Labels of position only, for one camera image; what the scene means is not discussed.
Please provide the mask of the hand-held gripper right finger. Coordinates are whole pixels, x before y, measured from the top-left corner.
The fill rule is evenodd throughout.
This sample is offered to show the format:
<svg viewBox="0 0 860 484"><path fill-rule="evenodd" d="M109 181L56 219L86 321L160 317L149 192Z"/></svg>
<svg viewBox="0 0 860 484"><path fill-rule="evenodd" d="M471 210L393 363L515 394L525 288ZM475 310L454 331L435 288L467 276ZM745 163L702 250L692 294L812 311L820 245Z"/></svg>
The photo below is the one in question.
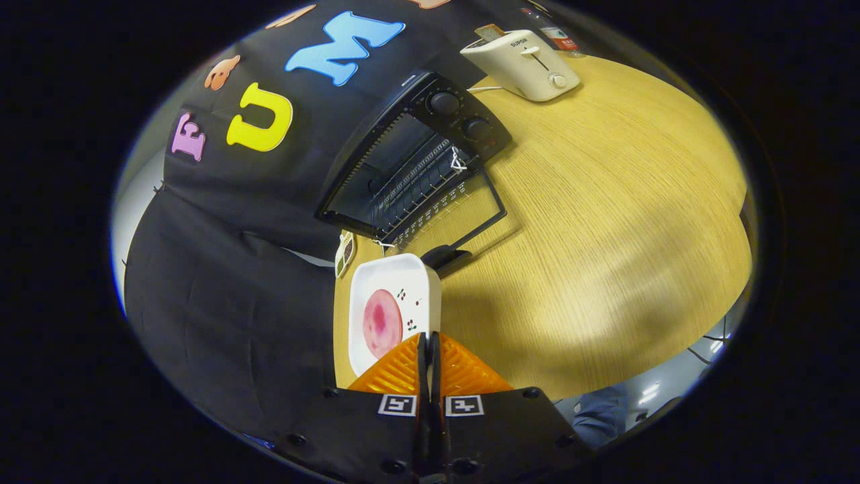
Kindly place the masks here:
<svg viewBox="0 0 860 484"><path fill-rule="evenodd" d="M445 334L430 350L430 469L440 481L553 481L593 458L540 388L513 388Z"/></svg>

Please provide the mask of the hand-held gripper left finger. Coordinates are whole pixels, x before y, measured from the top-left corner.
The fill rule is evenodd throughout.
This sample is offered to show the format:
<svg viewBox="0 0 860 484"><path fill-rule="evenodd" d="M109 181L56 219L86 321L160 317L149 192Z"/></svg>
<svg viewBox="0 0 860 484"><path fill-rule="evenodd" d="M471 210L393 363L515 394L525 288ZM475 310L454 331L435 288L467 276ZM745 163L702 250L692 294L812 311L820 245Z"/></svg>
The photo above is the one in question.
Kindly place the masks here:
<svg viewBox="0 0 860 484"><path fill-rule="evenodd" d="M323 481L420 481L431 428L426 334L401 346L411 352L406 373L417 389L400 395L325 388L274 452Z"/></svg>

